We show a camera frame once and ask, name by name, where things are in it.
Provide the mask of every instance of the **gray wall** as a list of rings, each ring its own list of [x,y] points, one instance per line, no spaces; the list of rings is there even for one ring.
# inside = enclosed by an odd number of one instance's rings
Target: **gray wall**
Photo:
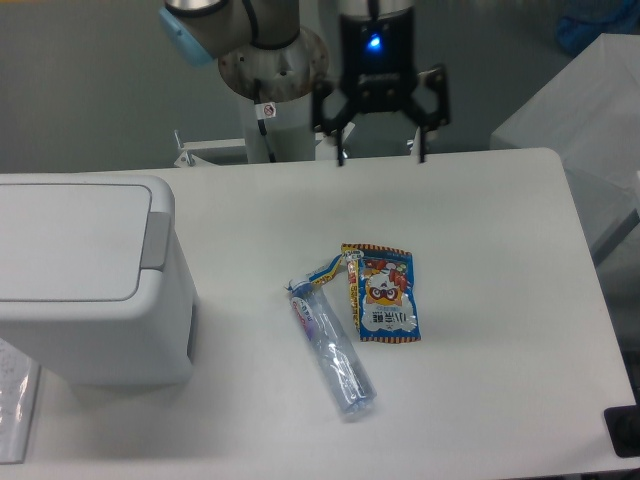
[[[334,3],[301,0],[303,23],[329,40],[335,67]],[[565,2],[417,3],[417,64],[444,62],[450,72],[454,123],[435,151],[488,148],[490,133],[570,60],[553,39]],[[160,30],[161,5],[0,4],[1,172],[168,167],[175,128],[185,141],[241,135],[217,68],[182,61]],[[402,153],[413,137],[401,115],[357,123],[357,156]]]

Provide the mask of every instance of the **white table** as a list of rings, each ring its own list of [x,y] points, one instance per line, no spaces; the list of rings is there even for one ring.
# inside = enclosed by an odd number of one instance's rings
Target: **white table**
[[[152,171],[201,296],[186,385],[44,375],[3,480],[505,478],[640,466],[602,412],[633,403],[559,158],[520,150]],[[283,285],[341,242],[414,253],[423,340],[361,344],[378,390],[340,419]]]

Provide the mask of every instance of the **clear plastic tube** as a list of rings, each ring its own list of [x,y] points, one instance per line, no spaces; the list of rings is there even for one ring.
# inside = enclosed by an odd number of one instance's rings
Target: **clear plastic tube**
[[[351,414],[367,407],[376,391],[322,288],[303,280],[292,283],[291,292],[291,305],[340,410]]]

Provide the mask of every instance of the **snack package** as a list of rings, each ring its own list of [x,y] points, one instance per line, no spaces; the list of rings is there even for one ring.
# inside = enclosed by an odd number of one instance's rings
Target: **snack package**
[[[347,262],[353,321],[360,340],[420,340],[411,253],[377,245],[343,244],[342,254]]]

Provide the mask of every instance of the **blue led light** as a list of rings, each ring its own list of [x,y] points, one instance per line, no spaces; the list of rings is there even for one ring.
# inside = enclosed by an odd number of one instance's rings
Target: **blue led light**
[[[371,36],[371,39],[367,44],[367,50],[372,53],[378,53],[380,50],[382,50],[382,41],[380,40],[380,35],[375,33]]]

